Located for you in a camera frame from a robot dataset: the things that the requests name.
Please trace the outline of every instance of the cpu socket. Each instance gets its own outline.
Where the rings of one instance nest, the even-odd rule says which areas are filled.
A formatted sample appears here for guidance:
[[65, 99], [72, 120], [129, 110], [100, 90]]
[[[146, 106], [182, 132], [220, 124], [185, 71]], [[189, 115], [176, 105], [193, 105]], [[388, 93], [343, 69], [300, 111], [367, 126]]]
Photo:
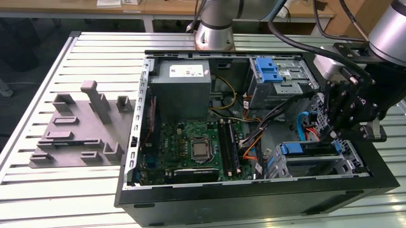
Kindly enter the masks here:
[[210, 144], [206, 137], [194, 137], [189, 139], [190, 143], [190, 159], [202, 164], [210, 156]]

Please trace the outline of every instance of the circuit board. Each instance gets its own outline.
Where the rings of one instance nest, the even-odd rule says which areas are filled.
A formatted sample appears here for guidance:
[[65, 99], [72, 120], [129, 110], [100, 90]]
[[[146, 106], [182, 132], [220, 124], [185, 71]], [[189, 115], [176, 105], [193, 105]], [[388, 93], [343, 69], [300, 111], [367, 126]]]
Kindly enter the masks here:
[[[237, 141], [242, 138], [241, 124], [232, 123], [233, 137]], [[193, 157], [196, 148], [206, 145], [209, 154], [206, 157]], [[250, 166], [246, 161], [241, 161], [240, 173], [224, 175], [221, 151], [216, 122], [180, 122], [162, 123], [160, 128], [160, 146], [157, 154], [157, 170], [165, 169], [218, 169], [217, 181], [240, 181], [250, 179]], [[164, 180], [157, 175], [150, 177], [150, 184], [164, 184]]]

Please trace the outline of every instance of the wooden table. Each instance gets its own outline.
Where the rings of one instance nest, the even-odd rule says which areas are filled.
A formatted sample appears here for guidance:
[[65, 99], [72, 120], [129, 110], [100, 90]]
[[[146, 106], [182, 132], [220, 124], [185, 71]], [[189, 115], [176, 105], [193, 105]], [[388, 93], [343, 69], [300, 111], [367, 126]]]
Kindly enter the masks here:
[[[140, 5], [97, 9], [96, 0], [0, 0], [0, 17], [70, 18], [70, 19], [141, 19], [145, 32], [153, 32], [154, 19], [192, 19], [194, 0], [142, 0]], [[311, 6], [293, 2], [289, 7], [291, 22], [313, 23]], [[333, 12], [327, 6], [319, 11], [321, 27], [327, 26]]]

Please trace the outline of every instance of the slotted aluminum surface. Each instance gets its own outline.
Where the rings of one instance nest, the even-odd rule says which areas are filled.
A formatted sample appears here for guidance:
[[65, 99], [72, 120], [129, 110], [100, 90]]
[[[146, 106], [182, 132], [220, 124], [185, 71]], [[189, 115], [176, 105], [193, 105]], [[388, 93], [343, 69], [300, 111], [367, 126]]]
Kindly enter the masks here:
[[[292, 36], [312, 46], [333, 41]], [[296, 51], [269, 35], [234, 35], [236, 50]], [[57, 92], [74, 99], [82, 80], [96, 80], [106, 98], [134, 98], [146, 49], [193, 49], [192, 36], [160, 33], [81, 33], [69, 38], [35, 97], [0, 154], [0, 223], [7, 228], [137, 227], [113, 207], [118, 166], [30, 169], [26, 165], [54, 110]], [[328, 215], [256, 219], [180, 227], [406, 227], [406, 116], [401, 105], [381, 121], [387, 142], [375, 146], [400, 187], [368, 197]]]

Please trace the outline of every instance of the motherboard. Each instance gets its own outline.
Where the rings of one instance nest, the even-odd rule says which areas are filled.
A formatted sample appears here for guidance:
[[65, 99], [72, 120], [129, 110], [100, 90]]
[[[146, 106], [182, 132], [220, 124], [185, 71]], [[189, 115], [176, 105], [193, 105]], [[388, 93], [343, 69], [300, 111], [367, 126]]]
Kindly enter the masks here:
[[[224, 138], [224, 135], [232, 135], [232, 138]], [[162, 123], [158, 153], [145, 157], [146, 184], [166, 184], [170, 175], [182, 174], [190, 178], [190, 170], [214, 172], [216, 181], [249, 180], [250, 165], [238, 158], [236, 150], [240, 139], [238, 121]]]

